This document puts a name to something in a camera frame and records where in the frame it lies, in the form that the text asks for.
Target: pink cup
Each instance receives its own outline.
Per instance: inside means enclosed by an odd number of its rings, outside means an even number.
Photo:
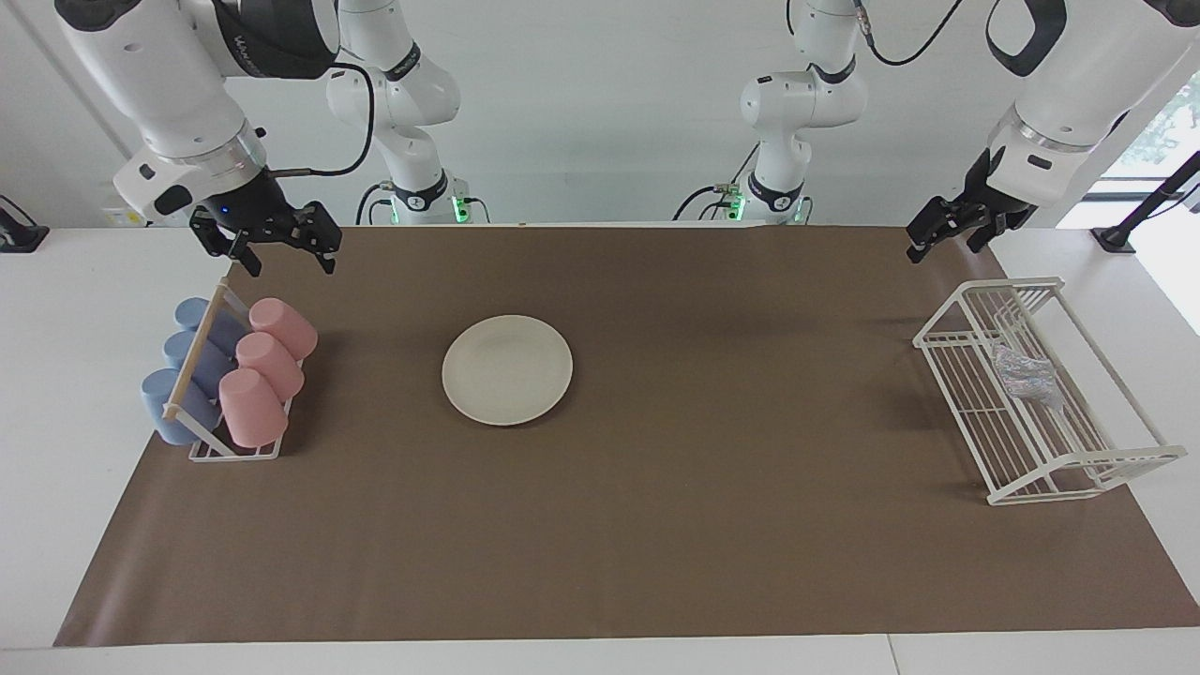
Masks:
[[[221,411],[233,442],[259,448],[278,441],[288,428],[275,390],[257,370],[239,368],[221,378]]]
[[[269,333],[251,333],[238,341],[238,365],[257,370],[281,401],[300,393],[304,372],[292,353]]]
[[[292,352],[292,360],[304,360],[317,348],[317,329],[278,298],[263,298],[254,303],[250,307],[250,324],[254,330],[270,333],[283,342]]]

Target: table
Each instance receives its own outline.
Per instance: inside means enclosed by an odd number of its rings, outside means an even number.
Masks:
[[[1200,365],[1194,358],[1200,341],[1157,291],[1136,259],[1106,257],[1093,252],[1087,245],[1086,237],[1086,233],[1070,232],[1022,232],[1000,239],[995,249],[1009,275],[1064,276],[1068,281],[1067,293],[1074,306],[1084,316],[1085,322],[1090,323],[1092,331],[1099,336],[1102,347],[1108,351],[1159,425],[1171,440],[1193,448],[1200,447],[1200,425],[1187,404],[1196,400],[1200,389]],[[131,250],[138,253],[132,259],[128,256]],[[118,257],[121,264],[108,262]],[[4,471],[0,472],[2,476],[0,480],[4,480],[0,490],[4,510],[12,513],[19,509],[23,514],[19,520],[5,521],[2,536],[6,542],[25,542],[25,545],[10,545],[4,552],[2,565],[10,572],[2,578],[5,611],[0,616],[2,622],[0,634],[4,637],[5,646],[38,646],[48,644],[53,638],[78,578],[108,519],[112,504],[120,495],[132,468],[132,461],[136,460],[136,453],[121,458],[114,455],[114,448],[126,450],[139,448],[137,440],[149,434],[149,423],[137,408],[134,396],[124,402],[112,399],[106,401],[106,396],[109,396],[109,393],[136,390],[133,387],[137,378],[131,374],[156,365],[151,346],[156,345],[162,330],[169,325],[154,323],[152,317],[160,316],[157,310],[151,311],[145,307],[139,310],[139,305],[133,304],[127,310],[128,313],[124,313],[107,327],[104,335],[110,338],[103,341],[85,339],[80,336],[82,334],[52,334],[49,330],[70,325],[68,317],[74,309],[108,298],[114,291],[133,291],[136,297],[143,300],[157,298],[160,301],[167,301],[168,298],[178,299],[186,294],[204,294],[220,276],[223,265],[198,256],[194,241],[186,232],[86,229],[56,231],[52,233],[52,238],[36,258],[31,257],[20,263],[10,263],[5,258],[0,263],[4,263],[0,264],[0,279],[5,288],[12,287],[17,281],[34,288],[40,287],[36,294],[29,297],[6,294],[0,300],[4,303],[2,316],[6,319],[12,316],[28,316],[30,310],[46,311],[47,307],[53,310],[47,312],[48,318],[44,321],[31,321],[19,325],[5,321],[0,324],[0,345],[5,350],[10,350],[12,345],[24,345],[29,342],[31,334],[38,336],[41,342],[50,342],[47,348],[56,359],[71,358],[70,362],[59,363],[70,364],[76,369],[89,368],[89,371],[95,374],[94,380],[83,384],[85,392],[74,399],[97,408],[90,419],[92,422],[124,419],[124,425],[103,426],[104,436],[94,438],[95,447],[107,448],[107,452],[76,458],[30,456],[16,452],[13,448],[20,448],[31,440],[40,443],[44,443],[47,437],[77,440],[85,432],[85,428],[61,424],[54,407],[59,401],[59,392],[44,386],[37,387],[38,376],[43,372],[42,369],[47,368],[46,360],[8,360],[4,364],[5,382],[20,378],[23,387],[18,389],[6,386],[0,390],[2,396],[0,404],[4,410],[20,411],[25,416],[25,423],[17,425],[6,423],[4,447],[0,448],[4,453],[0,455],[4,461]],[[54,280],[53,285],[49,283],[50,280]],[[1123,312],[1146,318],[1141,323],[1130,322],[1124,318]],[[1141,329],[1146,324],[1153,324],[1157,330],[1147,334]],[[62,347],[78,351],[72,352]],[[97,362],[96,350],[112,358]],[[1162,386],[1164,382],[1171,383],[1171,387],[1164,388]],[[118,411],[133,412],[126,412],[121,418]],[[67,464],[72,466],[71,472],[61,470]],[[1190,520],[1190,514],[1196,513],[1195,507],[1200,506],[1198,504],[1200,496],[1192,489],[1198,478],[1196,473],[1198,464],[1193,458],[1188,458],[1172,465],[1170,471],[1147,476],[1134,484],[1134,492],[1144,510],[1194,595],[1200,580],[1200,538],[1193,533],[1194,524]],[[62,494],[71,494],[74,498],[61,500],[59,497]],[[803,641],[815,644],[823,640],[826,639],[812,638]],[[844,638],[828,644],[835,645],[829,653],[848,658],[854,653],[875,649],[866,645],[887,646],[887,641],[883,637],[865,637]],[[1184,673],[1188,670],[1183,664],[1188,662],[1183,659],[1190,658],[1190,663],[1195,663],[1200,652],[1200,633],[1190,629],[1082,635],[892,637],[892,643],[900,659],[900,669],[906,674],[961,671],[961,668],[965,668],[964,663],[955,661],[956,655],[962,655],[961,650],[956,649],[959,646],[988,649],[992,655],[1003,652],[1010,655],[1007,657],[1009,663],[1025,658],[1028,650],[1033,652],[1057,650],[1070,657],[1070,668],[1060,670],[1062,673],[1094,671],[1097,667],[1115,665],[1122,658],[1135,658],[1144,650],[1153,650],[1160,658],[1160,667],[1152,668],[1153,670]],[[724,640],[720,644],[758,645],[752,640],[748,643]],[[1097,649],[1097,645],[1103,645],[1104,649]],[[113,671],[119,671],[120,664],[136,668],[140,663],[142,668],[150,668],[148,664],[176,663],[179,658],[194,655],[197,649],[205,650],[203,653],[211,653],[214,658],[217,658],[216,655],[226,655],[221,658],[228,655],[253,658],[256,653],[292,653],[295,655],[295,663],[308,664],[320,663],[316,653],[338,655],[336,658],[342,663],[361,658],[361,663],[370,664],[377,658],[402,658],[403,655],[421,650],[412,645],[362,646],[361,651],[355,650],[353,645],[311,647],[230,645],[95,652],[4,652],[0,656],[0,669],[11,665],[14,669],[19,667],[22,671],[34,671],[37,664],[44,668],[53,668],[53,664],[66,668],[68,663],[109,661]],[[548,653],[544,652],[548,646],[529,643],[522,643],[512,649],[529,657]],[[592,653],[589,650],[595,647],[583,645],[578,649],[583,650],[578,653]],[[688,651],[692,649],[695,647],[689,646]],[[769,653],[761,646],[749,649],[750,652],[739,653],[754,655],[748,658],[754,658],[756,663],[758,655],[766,658]],[[470,655],[482,653],[467,645],[452,651],[468,661]],[[622,652],[623,647],[606,645],[601,651],[614,655]],[[380,657],[385,652],[391,657]],[[790,647],[784,652],[800,657],[805,649]],[[1177,659],[1174,665],[1169,663],[1171,658]],[[988,661],[988,665],[995,665],[997,671],[1004,663],[1006,658],[1001,656]],[[970,665],[979,667],[979,661],[973,659]]]

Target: dish rack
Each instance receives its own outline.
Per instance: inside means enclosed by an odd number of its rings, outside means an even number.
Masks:
[[[992,506],[1094,497],[1187,454],[1163,438],[1060,293],[1062,286],[1057,277],[968,281],[913,338],[966,438]],[[1091,348],[1157,447],[1120,449],[1112,442],[1034,322],[1034,316],[1055,313],[1069,319],[1062,323]],[[994,363],[998,345],[1051,362],[1062,408],[1010,396]]]
[[[216,291],[212,293],[212,298],[209,300],[208,310],[205,310],[204,316],[200,318],[200,324],[196,329],[196,339],[192,341],[192,347],[187,351],[184,365],[179,369],[179,377],[175,380],[175,387],[170,390],[170,398],[163,405],[162,418],[168,422],[179,420],[180,424],[199,437],[199,441],[192,443],[191,450],[187,454],[187,458],[192,461],[228,462],[275,459],[280,456],[280,446],[283,443],[283,436],[280,436],[277,441],[269,446],[242,448],[232,441],[227,442],[217,435],[220,432],[228,437],[228,431],[223,430],[223,413],[217,420],[217,428],[214,431],[209,431],[182,406],[184,393],[187,390],[187,384],[196,371],[196,364],[199,363],[200,347],[209,339],[209,333],[212,330],[212,323],[216,321],[217,312],[226,307],[242,325],[250,328],[250,309],[229,289],[229,279],[221,279],[217,282]],[[304,368],[304,362],[299,362],[298,365]],[[293,399],[288,399],[283,402],[284,414],[292,414],[292,401]]]

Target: green indicator light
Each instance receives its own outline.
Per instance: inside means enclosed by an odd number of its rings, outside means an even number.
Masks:
[[[792,221],[793,222],[803,222],[804,225],[808,225],[809,216],[811,216],[811,215],[812,215],[812,198],[811,197],[800,197],[800,205],[797,207],[796,215],[792,216]]]
[[[458,222],[467,222],[470,220],[470,211],[467,209],[463,201],[458,197],[452,197],[451,201],[454,202],[455,219],[457,219]]]

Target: plastic cup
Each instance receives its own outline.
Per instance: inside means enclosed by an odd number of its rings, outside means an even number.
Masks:
[[[209,301],[204,298],[188,298],[175,307],[175,323],[181,330],[196,330],[208,309]],[[212,319],[209,342],[216,345],[227,357],[233,358],[238,350],[238,340],[245,338],[247,333],[250,329],[222,307],[216,318]]]
[[[187,351],[192,348],[193,341],[196,341],[194,330],[181,330],[168,338],[162,346],[162,356],[167,360],[167,365],[175,370],[182,370],[184,359],[187,358]],[[205,396],[216,399],[221,378],[233,369],[234,364],[229,357],[211,341],[205,340],[204,345],[200,346],[200,358],[196,362],[196,370],[192,371],[192,382],[196,382]]]
[[[190,446],[199,441],[199,437],[192,434],[192,430],[184,426],[178,419],[167,422],[162,418],[162,407],[170,399],[170,390],[175,387],[175,380],[178,378],[179,371],[173,368],[164,368],[151,372],[142,381],[142,401],[145,402],[150,419],[154,420],[155,429],[158,430],[158,435],[162,436],[163,441],[172,446]],[[188,414],[196,418],[196,422],[199,422],[209,431],[216,429],[217,423],[221,420],[221,411],[209,401],[208,396],[204,395],[204,392],[194,382],[187,383],[187,389],[184,393],[184,400],[180,405]]]
[[[288,416],[275,389],[250,368],[239,368],[221,378],[221,410],[229,437],[242,448],[274,443],[288,428]]]
[[[263,298],[250,307],[254,330],[270,333],[287,347],[293,360],[304,360],[317,348],[317,329],[292,305],[278,298]]]
[[[238,342],[238,365],[257,370],[281,401],[300,393],[304,372],[292,353],[270,333],[251,333]]]

